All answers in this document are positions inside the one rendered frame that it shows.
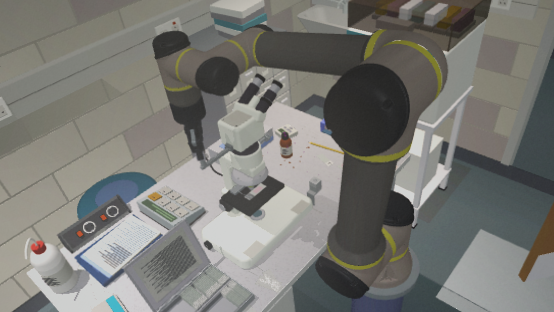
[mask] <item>laptop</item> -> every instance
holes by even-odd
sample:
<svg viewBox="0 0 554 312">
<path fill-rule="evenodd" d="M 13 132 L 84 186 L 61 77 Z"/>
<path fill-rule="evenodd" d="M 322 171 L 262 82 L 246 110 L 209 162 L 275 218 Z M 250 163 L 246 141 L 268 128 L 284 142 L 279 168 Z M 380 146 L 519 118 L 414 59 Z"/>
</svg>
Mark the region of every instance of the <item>laptop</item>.
<svg viewBox="0 0 554 312">
<path fill-rule="evenodd" d="M 210 263 L 186 222 L 169 230 L 124 270 L 156 312 L 238 312 L 255 298 Z"/>
</svg>

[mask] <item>bottle cap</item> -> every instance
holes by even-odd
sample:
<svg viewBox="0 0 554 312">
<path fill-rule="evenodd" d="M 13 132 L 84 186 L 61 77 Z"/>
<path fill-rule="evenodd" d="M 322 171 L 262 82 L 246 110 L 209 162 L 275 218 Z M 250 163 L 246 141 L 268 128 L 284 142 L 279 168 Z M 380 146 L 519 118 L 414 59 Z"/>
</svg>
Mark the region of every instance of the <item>bottle cap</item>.
<svg viewBox="0 0 554 312">
<path fill-rule="evenodd" d="M 37 241 L 35 244 L 31 245 L 31 250 L 35 254 L 40 255 L 41 253 L 46 251 L 46 245 L 44 245 L 43 241 Z"/>
</svg>

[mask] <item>pencil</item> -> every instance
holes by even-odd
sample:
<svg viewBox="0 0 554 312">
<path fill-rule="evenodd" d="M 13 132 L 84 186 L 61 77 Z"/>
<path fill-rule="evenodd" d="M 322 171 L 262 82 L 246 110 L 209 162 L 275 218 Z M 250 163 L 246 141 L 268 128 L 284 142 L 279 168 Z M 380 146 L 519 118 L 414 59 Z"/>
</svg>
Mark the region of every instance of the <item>pencil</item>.
<svg viewBox="0 0 554 312">
<path fill-rule="evenodd" d="M 320 145 L 320 144 L 317 144 L 317 143 L 314 143 L 314 142 L 310 142 L 310 144 L 315 145 L 315 146 L 318 146 L 318 147 L 321 147 L 321 148 L 324 148 L 324 149 L 328 149 L 328 150 L 330 150 L 330 151 L 337 152 L 337 153 L 339 153 L 339 154 L 343 154 L 343 155 L 344 155 L 344 152 L 337 151 L 336 149 L 327 147 L 327 146 L 325 146 L 325 145 Z"/>
</svg>

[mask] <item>blue clipboard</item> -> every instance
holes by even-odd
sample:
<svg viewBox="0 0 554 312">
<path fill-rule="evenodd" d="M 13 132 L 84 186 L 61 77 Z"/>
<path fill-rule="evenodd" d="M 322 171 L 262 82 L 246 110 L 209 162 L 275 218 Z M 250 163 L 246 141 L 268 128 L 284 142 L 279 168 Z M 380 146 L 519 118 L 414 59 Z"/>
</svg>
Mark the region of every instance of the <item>blue clipboard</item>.
<svg viewBox="0 0 554 312">
<path fill-rule="evenodd" d="M 106 232 L 106 234 L 104 234 L 104 236 L 102 236 L 102 238 L 98 239 L 96 242 L 94 242 L 94 244 L 90 245 L 87 249 L 85 249 L 83 252 L 81 252 L 80 254 L 78 254 L 77 256 L 75 256 L 75 260 L 77 260 L 77 263 L 79 263 L 85 270 L 87 270 L 87 272 L 90 273 L 90 275 L 92 275 L 102 286 L 106 287 L 108 286 L 113 280 L 115 280 L 119 275 L 121 275 L 121 273 L 123 273 L 123 268 L 119 271 L 117 271 L 114 275 L 106 275 L 102 272 L 100 272 L 98 269 L 96 269 L 92 264 L 90 264 L 89 262 L 87 262 L 85 259 L 83 259 L 83 254 L 85 252 L 87 252 L 92 246 L 96 245 L 96 243 L 98 243 L 99 241 L 101 241 L 104 237 L 106 237 L 106 235 L 108 235 L 111 231 L 113 231 L 116 227 L 114 227 L 113 229 L 109 230 L 108 232 Z M 150 244 L 148 244 L 148 246 L 146 246 L 143 250 L 141 250 L 136 256 L 140 255 L 143 251 L 145 251 L 146 249 L 148 249 L 148 247 L 150 247 L 152 244 L 154 244 L 158 239 L 160 239 L 160 237 L 162 237 L 162 234 L 158 235 L 156 238 L 154 238 L 154 240 L 152 242 L 150 242 Z"/>
</svg>

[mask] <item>bottle label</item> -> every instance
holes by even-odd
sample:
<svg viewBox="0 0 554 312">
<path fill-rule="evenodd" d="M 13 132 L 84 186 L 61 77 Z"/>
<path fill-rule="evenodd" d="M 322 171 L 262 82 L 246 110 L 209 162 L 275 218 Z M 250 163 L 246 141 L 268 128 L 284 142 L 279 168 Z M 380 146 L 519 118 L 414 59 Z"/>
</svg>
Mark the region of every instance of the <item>bottle label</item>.
<svg viewBox="0 0 554 312">
<path fill-rule="evenodd" d="M 292 145 L 289 147 L 281 147 L 281 155 L 283 156 L 292 155 Z"/>
<path fill-rule="evenodd" d="M 61 270 L 50 276 L 42 276 L 42 280 L 50 287 L 61 286 L 73 276 L 73 268 L 65 261 Z"/>
</svg>

